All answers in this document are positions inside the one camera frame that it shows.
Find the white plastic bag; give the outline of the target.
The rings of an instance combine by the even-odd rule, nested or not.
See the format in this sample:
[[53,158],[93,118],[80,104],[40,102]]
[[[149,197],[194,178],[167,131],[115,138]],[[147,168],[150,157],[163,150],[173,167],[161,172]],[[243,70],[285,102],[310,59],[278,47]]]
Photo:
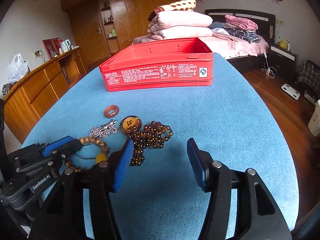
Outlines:
[[28,61],[24,61],[21,53],[16,54],[9,64],[9,82],[20,81],[28,72]]

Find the yellow oval pendant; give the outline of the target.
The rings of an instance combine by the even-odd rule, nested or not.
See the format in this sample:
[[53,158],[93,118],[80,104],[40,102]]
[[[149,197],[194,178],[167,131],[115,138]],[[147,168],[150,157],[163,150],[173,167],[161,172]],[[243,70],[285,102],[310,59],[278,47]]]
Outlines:
[[130,115],[125,117],[119,125],[119,128],[121,132],[127,133],[132,127],[135,127],[136,129],[140,129],[142,126],[142,121],[140,117],[136,115]]

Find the blue table cloth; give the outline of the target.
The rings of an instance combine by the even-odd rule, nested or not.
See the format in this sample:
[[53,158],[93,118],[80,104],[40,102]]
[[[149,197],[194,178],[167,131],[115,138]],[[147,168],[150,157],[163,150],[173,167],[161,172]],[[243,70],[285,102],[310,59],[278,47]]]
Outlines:
[[88,136],[107,122],[104,109],[117,105],[121,121],[159,121],[173,135],[161,149],[147,148],[144,163],[129,169],[112,204],[123,239],[197,239],[210,195],[197,185],[187,155],[199,149],[228,168],[253,168],[276,200],[289,229],[296,224],[299,191],[295,165],[273,115],[246,79],[214,55],[214,81],[206,87],[108,92],[99,69],[72,87],[36,124],[24,146],[65,136]]

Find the purple silver chain brooch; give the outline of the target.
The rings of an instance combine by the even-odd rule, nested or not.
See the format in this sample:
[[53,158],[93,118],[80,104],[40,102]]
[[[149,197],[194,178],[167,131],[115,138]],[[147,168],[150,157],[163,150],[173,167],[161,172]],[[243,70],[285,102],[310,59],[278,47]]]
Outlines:
[[111,134],[117,134],[117,120],[111,120],[110,122],[101,125],[99,127],[92,127],[89,136],[94,138],[107,138]]

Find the wooden sideboard cabinet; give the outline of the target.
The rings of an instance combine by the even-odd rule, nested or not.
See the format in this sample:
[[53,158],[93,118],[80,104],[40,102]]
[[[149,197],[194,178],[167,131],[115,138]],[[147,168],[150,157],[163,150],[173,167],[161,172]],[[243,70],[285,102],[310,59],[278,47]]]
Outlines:
[[4,121],[23,143],[51,107],[87,74],[82,48],[49,60],[20,79],[4,97]]

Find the yellow pikachu plush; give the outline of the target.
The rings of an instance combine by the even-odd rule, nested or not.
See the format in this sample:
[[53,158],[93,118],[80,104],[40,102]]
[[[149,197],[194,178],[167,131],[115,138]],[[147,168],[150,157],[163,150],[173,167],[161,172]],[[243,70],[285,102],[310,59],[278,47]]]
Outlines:
[[280,46],[281,49],[289,50],[290,49],[290,44],[288,40],[284,40],[281,37],[279,37],[279,42],[278,45]]

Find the white electric kettle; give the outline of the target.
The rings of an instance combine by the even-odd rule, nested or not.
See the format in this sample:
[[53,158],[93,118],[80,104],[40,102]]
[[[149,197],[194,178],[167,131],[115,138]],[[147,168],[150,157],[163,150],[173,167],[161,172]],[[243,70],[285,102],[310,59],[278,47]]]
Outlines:
[[61,50],[62,50],[63,53],[66,53],[69,50],[71,50],[71,42],[70,42],[69,39],[66,39],[66,40],[61,42]]

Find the bed with pink cover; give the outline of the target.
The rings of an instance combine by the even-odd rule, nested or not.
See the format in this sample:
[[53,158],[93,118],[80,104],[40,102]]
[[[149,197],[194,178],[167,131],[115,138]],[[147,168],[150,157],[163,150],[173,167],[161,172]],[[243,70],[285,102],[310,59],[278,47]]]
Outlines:
[[[204,42],[212,52],[220,54],[225,59],[233,59],[242,56],[258,56],[268,52],[269,45],[261,37],[258,43],[248,43],[240,38],[231,36],[222,28],[211,29],[212,36],[197,37]],[[158,41],[150,37],[149,33],[145,36],[137,37],[133,40],[133,44],[144,42]]]

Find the folded pink quilt stack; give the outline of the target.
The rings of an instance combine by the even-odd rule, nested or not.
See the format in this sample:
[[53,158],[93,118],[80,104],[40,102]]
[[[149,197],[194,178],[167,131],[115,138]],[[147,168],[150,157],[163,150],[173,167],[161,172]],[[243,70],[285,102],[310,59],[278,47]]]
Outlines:
[[210,37],[212,22],[210,16],[194,11],[162,11],[149,24],[148,33],[154,40]]

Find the wooden bead bracelet amber bead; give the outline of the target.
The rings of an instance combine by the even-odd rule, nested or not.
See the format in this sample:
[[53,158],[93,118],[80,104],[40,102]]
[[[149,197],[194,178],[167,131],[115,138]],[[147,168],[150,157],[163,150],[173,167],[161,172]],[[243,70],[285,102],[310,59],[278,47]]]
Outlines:
[[94,164],[107,161],[109,149],[106,142],[101,138],[92,136],[80,137],[82,149],[77,150],[71,157],[65,160],[66,168],[71,168],[75,172],[85,171]]

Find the plaid bag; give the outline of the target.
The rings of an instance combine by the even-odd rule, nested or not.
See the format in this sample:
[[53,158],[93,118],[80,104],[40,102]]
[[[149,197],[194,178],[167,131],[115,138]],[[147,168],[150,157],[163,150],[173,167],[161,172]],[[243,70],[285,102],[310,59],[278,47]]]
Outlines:
[[306,60],[300,64],[298,69],[297,82],[307,85],[319,96],[319,65]]

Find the red metal tin box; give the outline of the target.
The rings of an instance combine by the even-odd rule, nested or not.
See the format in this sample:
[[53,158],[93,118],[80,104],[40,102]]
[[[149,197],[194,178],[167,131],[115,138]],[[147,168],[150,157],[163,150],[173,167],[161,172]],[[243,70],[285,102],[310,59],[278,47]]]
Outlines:
[[210,86],[213,52],[197,37],[139,43],[121,50],[99,69],[109,92]]

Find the white appliance on floor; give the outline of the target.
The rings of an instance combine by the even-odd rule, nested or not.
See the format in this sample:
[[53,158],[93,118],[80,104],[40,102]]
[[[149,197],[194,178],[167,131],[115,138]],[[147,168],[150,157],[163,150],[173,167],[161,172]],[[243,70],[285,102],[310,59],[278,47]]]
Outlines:
[[311,134],[315,137],[319,136],[320,134],[320,100],[316,102],[316,107],[314,113],[308,123],[308,128]]

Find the folded clothes pile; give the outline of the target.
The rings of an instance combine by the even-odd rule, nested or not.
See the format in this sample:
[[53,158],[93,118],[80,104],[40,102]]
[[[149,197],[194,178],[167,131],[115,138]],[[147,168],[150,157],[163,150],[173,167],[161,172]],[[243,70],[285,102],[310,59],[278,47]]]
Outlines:
[[232,15],[225,15],[224,29],[231,36],[240,38],[248,43],[258,43],[261,37],[257,34],[258,25],[243,17],[236,17]]

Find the dark bedside table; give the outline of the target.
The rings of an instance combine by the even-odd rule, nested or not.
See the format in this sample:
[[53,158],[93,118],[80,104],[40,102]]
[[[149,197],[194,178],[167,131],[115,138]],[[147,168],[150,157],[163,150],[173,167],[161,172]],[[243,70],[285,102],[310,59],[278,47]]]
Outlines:
[[270,45],[268,63],[276,70],[276,74],[285,80],[293,81],[297,76],[298,55],[280,48],[278,45]]

